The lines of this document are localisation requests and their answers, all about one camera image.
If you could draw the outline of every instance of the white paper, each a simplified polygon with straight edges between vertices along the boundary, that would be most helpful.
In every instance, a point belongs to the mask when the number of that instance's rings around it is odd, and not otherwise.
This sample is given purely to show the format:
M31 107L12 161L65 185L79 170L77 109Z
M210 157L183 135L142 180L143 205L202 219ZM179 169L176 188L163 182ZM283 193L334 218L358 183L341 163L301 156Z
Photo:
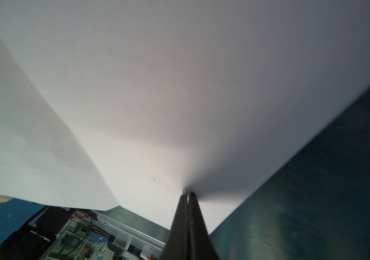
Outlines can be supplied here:
M3 1L0 39L120 204L208 231L370 86L370 1Z
M0 41L0 195L109 208L111 190Z

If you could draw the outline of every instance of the black cable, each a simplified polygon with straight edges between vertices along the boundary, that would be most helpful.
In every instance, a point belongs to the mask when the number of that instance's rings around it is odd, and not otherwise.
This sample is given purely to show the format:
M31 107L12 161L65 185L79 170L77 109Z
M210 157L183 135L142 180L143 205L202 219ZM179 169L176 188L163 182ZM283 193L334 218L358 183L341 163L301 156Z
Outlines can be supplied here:
M89 225L89 223L84 219L84 218L79 218L79 217L74 217L76 220L78 220L78 223L80 223L80 224L82 224L82 225L84 225L85 226L85 223L87 224L87 225ZM93 229L92 229L92 231L93 232L95 232L95 233L98 233L98 234L100 234L100 235L102 235L102 236L105 236L105 237L109 237L110 236L110 234L108 234L108 233L106 233L105 231L103 231L103 230L101 230L101 229L98 229L98 228L96 228L96 227L93 227Z
M89 236L89 232L91 231L91 228L93 228L93 219L91 219L91 227L90 229L87 231L87 233L85 234L85 237L80 241L78 242L78 244L76 245L76 247L74 247L73 250L71 250L68 254L66 254L64 257L62 257L60 260L63 260L65 257L67 257L70 253L72 253L83 241L86 237Z

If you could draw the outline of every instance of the teal surface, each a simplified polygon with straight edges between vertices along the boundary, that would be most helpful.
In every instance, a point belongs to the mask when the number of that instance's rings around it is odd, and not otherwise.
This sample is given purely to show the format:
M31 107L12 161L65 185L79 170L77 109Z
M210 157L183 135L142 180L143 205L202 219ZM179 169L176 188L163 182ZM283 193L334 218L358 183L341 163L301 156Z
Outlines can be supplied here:
M370 91L211 235L220 259L370 259Z

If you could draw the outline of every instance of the blue object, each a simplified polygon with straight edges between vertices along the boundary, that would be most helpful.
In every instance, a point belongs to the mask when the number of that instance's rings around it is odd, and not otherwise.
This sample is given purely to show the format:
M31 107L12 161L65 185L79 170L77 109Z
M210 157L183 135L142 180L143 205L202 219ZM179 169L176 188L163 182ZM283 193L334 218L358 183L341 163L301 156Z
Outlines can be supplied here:
M97 242L97 243L108 242L108 237L100 235L100 234L95 233L95 232L91 232L90 239L91 239L91 242L93 242L93 243L95 243L95 242Z
M0 203L0 244L43 207L15 198Z

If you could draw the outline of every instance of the paper sheet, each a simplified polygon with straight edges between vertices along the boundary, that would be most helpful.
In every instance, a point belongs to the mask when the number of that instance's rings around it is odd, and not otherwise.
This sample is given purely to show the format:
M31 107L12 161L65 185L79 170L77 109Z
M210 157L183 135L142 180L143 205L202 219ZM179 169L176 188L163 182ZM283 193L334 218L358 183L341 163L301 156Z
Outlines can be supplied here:
M1 41L0 195L77 208L119 205L78 140Z
M370 86L370 1L0 0L0 39L166 228L188 189L213 231Z

